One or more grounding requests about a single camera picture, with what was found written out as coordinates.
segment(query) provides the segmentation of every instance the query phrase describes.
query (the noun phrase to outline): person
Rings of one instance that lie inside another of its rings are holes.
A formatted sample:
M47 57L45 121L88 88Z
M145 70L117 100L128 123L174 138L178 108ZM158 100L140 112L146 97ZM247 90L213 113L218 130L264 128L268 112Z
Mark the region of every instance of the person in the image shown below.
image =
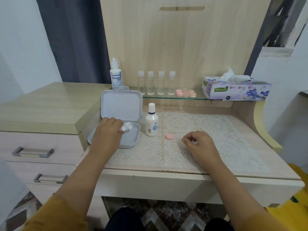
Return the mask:
M94 189L105 164L118 149L123 121L103 118L93 136L88 155L32 218L23 231L84 231L85 218ZM186 134L182 141L195 160L210 174L232 221L213 219L205 230L287 230L269 214L241 185L222 162L212 138L204 131ZM130 208L119 209L106 225L105 231L144 230L138 214Z

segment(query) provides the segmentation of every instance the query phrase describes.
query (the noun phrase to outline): lace doily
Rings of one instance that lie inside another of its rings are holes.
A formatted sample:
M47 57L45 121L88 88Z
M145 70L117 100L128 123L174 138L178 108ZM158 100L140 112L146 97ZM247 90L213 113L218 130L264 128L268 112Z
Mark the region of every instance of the lace doily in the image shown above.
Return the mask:
M231 171L269 172L269 168L255 154L247 141L229 121L227 116L189 115L182 113L158 113L158 135L147 136L145 116L139 120L141 131L138 143L129 149L118 149L109 160L112 168L116 166L157 167L157 170L198 169L181 138L191 131L206 131L214 140L221 159ZM167 133L174 134L174 140L165 138Z

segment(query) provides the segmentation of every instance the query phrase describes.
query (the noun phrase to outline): white tissue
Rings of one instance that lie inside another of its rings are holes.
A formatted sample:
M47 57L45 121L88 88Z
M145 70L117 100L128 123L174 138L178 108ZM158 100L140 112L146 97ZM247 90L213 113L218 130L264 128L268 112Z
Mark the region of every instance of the white tissue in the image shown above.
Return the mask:
M219 79L219 81L224 82L246 82L249 80L250 77L248 75L234 75L234 72L230 67L228 67L228 72L224 73L224 75Z
M133 128L133 124L130 122L125 122L124 125L120 128L120 131L131 130Z

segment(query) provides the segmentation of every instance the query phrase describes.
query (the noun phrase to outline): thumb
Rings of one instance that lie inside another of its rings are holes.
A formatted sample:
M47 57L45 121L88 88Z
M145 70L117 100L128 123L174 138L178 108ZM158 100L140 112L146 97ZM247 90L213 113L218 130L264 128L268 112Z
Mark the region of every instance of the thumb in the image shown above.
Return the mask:
M183 137L182 142L186 145L188 150L192 150L194 147L196 147L195 144L193 144L188 138Z

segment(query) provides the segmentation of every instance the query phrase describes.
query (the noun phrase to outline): small transparent travel bottle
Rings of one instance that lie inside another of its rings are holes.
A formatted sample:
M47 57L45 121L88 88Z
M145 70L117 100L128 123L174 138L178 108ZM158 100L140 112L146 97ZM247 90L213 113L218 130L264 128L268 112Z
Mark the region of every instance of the small transparent travel bottle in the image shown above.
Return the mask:
M145 94L144 71L138 71L138 91L140 91L142 95Z
M175 94L175 71L170 71L169 72L168 94L169 95L174 95Z
M155 79L154 79L154 72L153 71L148 71L147 94L148 95L154 95L155 94Z
M165 72L159 71L158 72L157 94L163 95L164 93L165 93Z

